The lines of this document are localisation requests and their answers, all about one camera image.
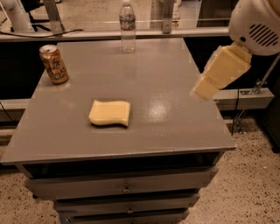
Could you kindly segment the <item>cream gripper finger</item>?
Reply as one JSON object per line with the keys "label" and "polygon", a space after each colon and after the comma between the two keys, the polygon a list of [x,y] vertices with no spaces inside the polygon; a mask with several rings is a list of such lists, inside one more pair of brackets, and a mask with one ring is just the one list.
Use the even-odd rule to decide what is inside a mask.
{"label": "cream gripper finger", "polygon": [[219,46],[206,63],[190,96],[197,101],[209,100],[244,75],[251,68],[251,59],[252,53],[241,45]]}

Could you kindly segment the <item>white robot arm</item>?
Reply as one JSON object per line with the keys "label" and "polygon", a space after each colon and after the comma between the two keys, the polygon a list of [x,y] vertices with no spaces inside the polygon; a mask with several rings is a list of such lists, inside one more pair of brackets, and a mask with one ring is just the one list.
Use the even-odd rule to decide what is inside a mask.
{"label": "white robot arm", "polygon": [[280,53],[280,0],[239,0],[228,27],[231,45],[219,46],[190,96],[208,100],[251,68],[254,55]]}

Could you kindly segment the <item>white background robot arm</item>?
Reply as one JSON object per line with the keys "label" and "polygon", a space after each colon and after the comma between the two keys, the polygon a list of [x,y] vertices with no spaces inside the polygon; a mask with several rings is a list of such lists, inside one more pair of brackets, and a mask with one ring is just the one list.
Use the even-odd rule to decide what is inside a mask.
{"label": "white background robot arm", "polygon": [[0,0],[0,5],[15,32],[33,32],[32,23],[21,0]]}

